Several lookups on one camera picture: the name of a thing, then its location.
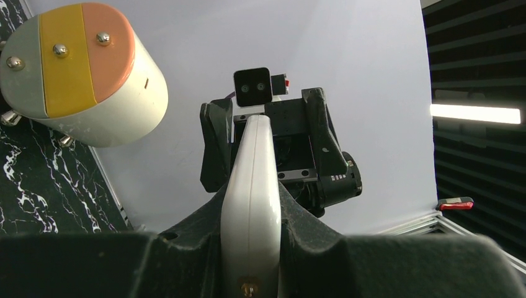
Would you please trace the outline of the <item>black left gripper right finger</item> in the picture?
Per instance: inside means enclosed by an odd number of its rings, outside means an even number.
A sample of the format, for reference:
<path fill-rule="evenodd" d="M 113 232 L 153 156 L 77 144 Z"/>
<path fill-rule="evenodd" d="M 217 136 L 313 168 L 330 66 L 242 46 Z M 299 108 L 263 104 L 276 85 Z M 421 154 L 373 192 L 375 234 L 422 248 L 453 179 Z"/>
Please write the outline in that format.
<path fill-rule="evenodd" d="M 480 236 L 345 236 L 285 187 L 280 297 L 524 297 L 501 249 Z"/>

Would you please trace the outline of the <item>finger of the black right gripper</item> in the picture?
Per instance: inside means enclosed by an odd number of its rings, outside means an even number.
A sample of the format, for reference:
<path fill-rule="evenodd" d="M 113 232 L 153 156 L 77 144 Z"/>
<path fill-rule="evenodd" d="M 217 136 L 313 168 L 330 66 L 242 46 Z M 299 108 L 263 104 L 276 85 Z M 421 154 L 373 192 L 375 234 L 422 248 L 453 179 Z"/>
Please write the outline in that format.
<path fill-rule="evenodd" d="M 318 175 L 346 174 L 348 165 L 331 127 L 324 90 L 303 89 L 301 95 L 305 102 L 311 149 Z"/>
<path fill-rule="evenodd" d="M 200 182 L 209 192 L 227 183 L 231 172 L 232 99 L 216 99 L 200 107 L 200 123 L 205 149 Z"/>

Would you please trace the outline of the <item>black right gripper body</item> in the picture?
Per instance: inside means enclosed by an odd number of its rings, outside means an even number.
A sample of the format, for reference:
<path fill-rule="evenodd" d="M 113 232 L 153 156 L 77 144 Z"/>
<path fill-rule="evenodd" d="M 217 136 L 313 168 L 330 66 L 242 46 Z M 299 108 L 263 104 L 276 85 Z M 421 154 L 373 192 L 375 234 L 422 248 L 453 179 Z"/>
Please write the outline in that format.
<path fill-rule="evenodd" d="M 303 99 L 271 101 L 233 117 L 232 192 L 308 192 L 319 180 Z"/>

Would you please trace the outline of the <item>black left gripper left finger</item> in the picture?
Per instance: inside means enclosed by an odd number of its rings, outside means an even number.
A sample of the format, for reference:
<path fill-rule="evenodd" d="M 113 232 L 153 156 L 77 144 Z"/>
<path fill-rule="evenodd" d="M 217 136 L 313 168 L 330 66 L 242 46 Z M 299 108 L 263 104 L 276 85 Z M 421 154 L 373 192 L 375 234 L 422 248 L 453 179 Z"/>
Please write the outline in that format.
<path fill-rule="evenodd" d="M 160 233 L 1 238 L 2 297 L 219 297 L 223 197 Z"/>

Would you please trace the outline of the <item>red and white remote control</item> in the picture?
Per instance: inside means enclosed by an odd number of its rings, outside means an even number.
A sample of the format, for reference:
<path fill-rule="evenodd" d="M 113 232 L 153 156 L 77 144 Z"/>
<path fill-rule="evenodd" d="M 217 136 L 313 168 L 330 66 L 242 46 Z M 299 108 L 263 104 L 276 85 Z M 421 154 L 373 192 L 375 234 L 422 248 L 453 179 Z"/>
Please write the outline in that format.
<path fill-rule="evenodd" d="M 277 297 L 281 207 L 270 119 L 252 115 L 221 208 L 224 297 Z"/>

